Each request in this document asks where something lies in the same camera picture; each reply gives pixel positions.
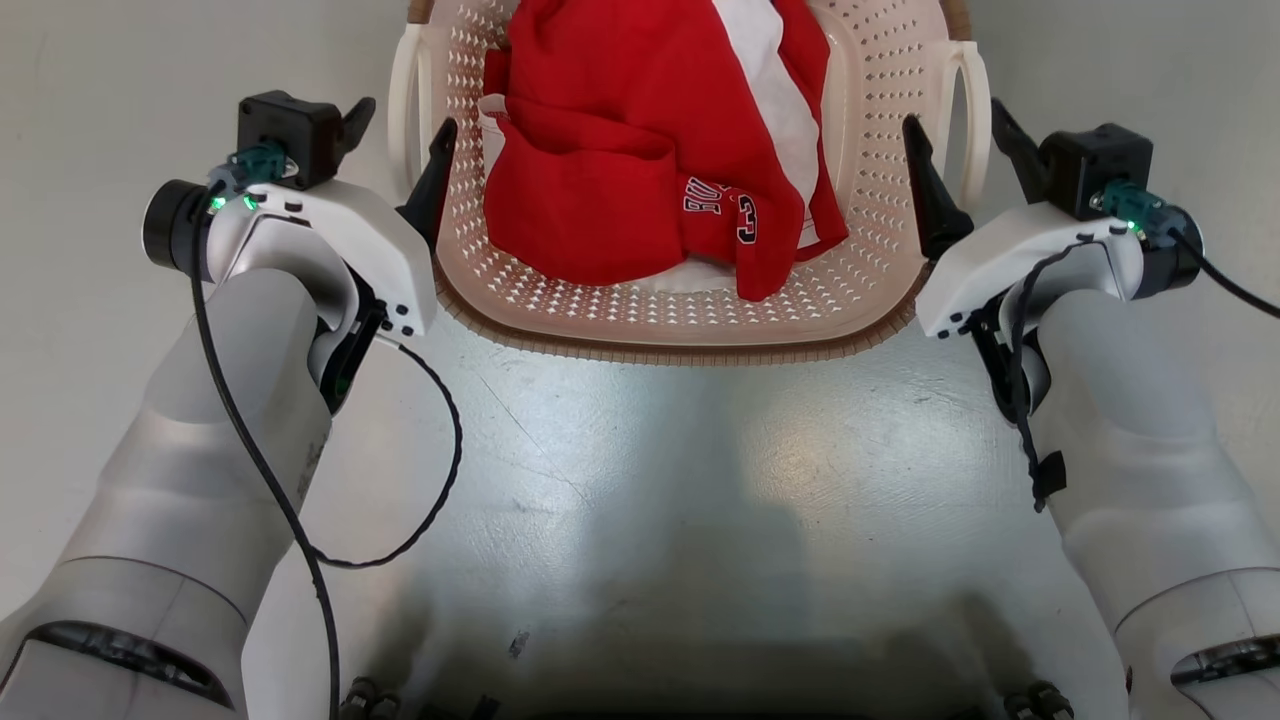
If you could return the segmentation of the red jersey with white stripe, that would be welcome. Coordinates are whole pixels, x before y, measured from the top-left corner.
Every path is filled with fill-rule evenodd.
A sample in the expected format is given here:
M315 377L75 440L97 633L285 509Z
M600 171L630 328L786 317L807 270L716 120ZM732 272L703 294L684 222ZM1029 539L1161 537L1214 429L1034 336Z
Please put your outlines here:
M739 286L760 299L849 234L820 138L828 63L806 0L521 0L481 113L515 97L668 135L685 172L749 196Z

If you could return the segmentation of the beige perforated plastic laundry basket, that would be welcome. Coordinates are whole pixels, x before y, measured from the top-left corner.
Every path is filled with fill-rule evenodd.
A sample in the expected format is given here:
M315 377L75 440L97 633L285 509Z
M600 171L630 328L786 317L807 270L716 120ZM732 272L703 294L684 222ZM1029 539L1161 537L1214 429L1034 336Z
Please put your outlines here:
M945 168L963 82L965 209L991 154L989 83L966 0L808 0L829 45L826 160L850 234L800 264L771 299L732 288L668 293L552 281L494 249L483 215L477 104L488 50L518 0L408 0L390 73L388 147L402 184L425 167L440 123L458 123L435 260L445 311L472 332L538 354L672 366L782 365L846 357L904 329L925 279L902 122L915 115Z

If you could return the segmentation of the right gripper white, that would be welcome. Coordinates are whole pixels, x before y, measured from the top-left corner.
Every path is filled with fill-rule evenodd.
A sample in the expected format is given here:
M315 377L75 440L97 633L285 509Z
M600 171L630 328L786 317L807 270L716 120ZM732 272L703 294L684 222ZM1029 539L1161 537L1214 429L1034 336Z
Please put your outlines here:
M1134 299L1144 270L1139 240L1119 219L1078 222L1043 202L1050 169L1039 146L997 97L989 105L995 146L1010 160L1030 206L1007 210L978 229L937 172L933 145L919 117L908 115L902 122L920 251L929 264L937 263L915 301L924 333L938 338L956 334L964 322L993 304L998 332L1010 338L1025 278L1038 263L1061 251L1069 255L1043 269L1033 284L1027 331L1038 325L1056 299L1074 290Z

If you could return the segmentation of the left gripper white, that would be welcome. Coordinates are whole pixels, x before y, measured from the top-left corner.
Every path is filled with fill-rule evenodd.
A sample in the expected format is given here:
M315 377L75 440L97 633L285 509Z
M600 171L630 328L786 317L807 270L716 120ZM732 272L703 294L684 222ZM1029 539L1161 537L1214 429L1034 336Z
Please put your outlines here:
M340 154L362 142L378 109L361 97L344 115ZM305 233L303 255L326 266L335 256L385 302L392 328L387 336L425 336L438 302L433 256L445 210L458 124L445 118L426 146L428 163L406 204L394 209L374 191L332 179L311 190L255 184L253 202L227 201L212 218L207 268L215 282L257 265L270 233L296 227Z

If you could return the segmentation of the red shorts with white print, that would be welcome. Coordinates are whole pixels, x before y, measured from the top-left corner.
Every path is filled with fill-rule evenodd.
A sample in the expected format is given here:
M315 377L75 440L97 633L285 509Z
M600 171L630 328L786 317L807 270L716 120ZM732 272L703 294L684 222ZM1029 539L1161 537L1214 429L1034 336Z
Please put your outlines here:
M685 172L668 135L515 97L481 126L494 247L570 284L736 287L749 196Z

